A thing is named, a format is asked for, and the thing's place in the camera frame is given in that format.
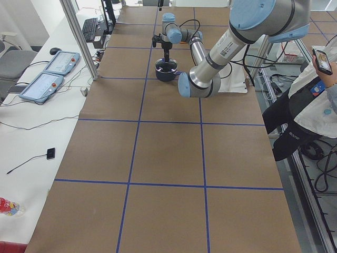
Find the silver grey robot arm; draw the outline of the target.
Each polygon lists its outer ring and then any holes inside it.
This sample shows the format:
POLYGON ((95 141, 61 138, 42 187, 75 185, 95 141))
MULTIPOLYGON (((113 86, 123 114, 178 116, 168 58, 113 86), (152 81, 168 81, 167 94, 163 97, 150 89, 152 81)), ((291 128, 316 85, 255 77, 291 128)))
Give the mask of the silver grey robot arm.
POLYGON ((288 42, 309 31, 311 1, 234 1, 230 8, 229 28, 213 48, 206 52, 196 30, 177 26, 175 16, 162 16, 160 38, 167 43, 187 42, 196 66, 178 79, 178 90, 186 98, 208 98, 221 86, 219 71, 248 45, 266 35, 270 43, 288 42))

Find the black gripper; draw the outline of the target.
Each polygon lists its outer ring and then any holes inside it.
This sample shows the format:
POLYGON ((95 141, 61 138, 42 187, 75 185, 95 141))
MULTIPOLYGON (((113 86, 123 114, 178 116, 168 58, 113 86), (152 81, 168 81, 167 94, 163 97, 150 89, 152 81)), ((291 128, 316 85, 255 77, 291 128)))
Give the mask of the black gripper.
POLYGON ((162 42, 162 49, 164 50, 164 62, 170 61, 170 49, 172 48, 171 42, 162 42))

